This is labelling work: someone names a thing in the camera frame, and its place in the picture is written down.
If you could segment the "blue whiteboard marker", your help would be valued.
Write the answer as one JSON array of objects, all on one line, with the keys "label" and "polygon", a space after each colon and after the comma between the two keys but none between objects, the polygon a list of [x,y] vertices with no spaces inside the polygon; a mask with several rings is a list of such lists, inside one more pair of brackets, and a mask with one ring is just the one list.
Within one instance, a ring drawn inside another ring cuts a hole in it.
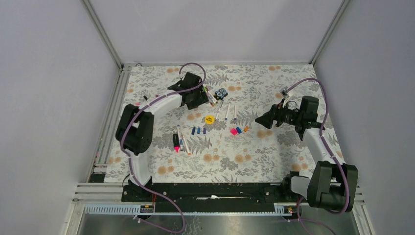
[{"label": "blue whiteboard marker", "polygon": [[177,134],[178,134],[178,137],[179,137],[180,150],[181,151],[184,151],[184,144],[183,144],[183,139],[182,139],[182,135],[181,135],[180,125],[177,125]]}]

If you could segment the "purple cap white pen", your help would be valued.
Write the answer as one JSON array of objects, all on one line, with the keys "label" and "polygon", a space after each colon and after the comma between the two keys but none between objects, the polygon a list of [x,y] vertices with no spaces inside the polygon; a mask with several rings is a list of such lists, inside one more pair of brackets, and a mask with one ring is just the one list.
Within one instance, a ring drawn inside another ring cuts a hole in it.
[{"label": "purple cap white pen", "polygon": [[233,120],[237,120],[237,103],[234,104]]}]

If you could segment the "black pink highlighter marker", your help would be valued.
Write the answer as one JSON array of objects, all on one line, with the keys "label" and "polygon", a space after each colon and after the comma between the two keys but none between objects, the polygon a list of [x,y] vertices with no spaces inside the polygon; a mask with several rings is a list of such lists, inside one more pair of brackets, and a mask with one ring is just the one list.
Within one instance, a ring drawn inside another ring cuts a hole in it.
[{"label": "black pink highlighter marker", "polygon": [[179,141],[179,135],[173,134],[173,146],[176,152],[180,151],[180,141]]}]

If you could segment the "pink highlighter cap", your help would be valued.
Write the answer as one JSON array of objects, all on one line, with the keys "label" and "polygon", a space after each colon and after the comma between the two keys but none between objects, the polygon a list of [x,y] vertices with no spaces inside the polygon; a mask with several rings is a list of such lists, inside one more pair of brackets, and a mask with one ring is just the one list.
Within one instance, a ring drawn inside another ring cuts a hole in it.
[{"label": "pink highlighter cap", "polygon": [[235,136],[238,134],[238,131],[235,128],[231,129],[231,133]]}]

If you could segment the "orange tip white pen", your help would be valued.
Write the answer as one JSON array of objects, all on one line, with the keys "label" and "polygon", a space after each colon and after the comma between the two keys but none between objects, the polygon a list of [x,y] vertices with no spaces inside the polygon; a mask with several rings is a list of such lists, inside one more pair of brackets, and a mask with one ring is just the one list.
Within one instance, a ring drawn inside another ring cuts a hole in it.
[{"label": "orange tip white pen", "polygon": [[182,135],[182,138],[183,138],[183,142],[184,142],[184,146],[185,146],[186,152],[190,156],[191,155],[191,151],[190,151],[189,144],[187,142],[187,139],[186,139],[185,135]]}]

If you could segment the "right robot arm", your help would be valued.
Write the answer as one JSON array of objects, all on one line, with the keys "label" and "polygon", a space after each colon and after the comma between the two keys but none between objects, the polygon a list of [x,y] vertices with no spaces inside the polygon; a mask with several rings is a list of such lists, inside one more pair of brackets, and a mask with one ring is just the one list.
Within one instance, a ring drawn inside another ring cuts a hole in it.
[{"label": "right robot arm", "polygon": [[311,96],[303,96],[298,109],[290,109],[282,101],[255,121],[268,129],[284,123],[294,126],[316,163],[310,178],[294,171],[287,174],[280,189],[285,201],[292,202],[302,196],[311,207],[337,214],[350,212],[354,205],[358,169],[337,158],[324,139],[323,124],[317,122],[318,105],[319,100]]}]

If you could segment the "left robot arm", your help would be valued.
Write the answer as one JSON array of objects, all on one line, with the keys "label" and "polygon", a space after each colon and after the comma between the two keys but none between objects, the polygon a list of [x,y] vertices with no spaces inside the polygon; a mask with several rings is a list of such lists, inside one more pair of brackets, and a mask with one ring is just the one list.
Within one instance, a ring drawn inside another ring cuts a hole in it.
[{"label": "left robot arm", "polygon": [[133,195],[140,201],[151,197],[152,189],[148,154],[155,122],[170,111],[186,106],[189,110],[208,103],[203,87],[204,79],[187,72],[183,79],[169,86],[148,104],[128,104],[123,109],[115,138],[121,151],[128,156],[131,181],[135,184]]}]

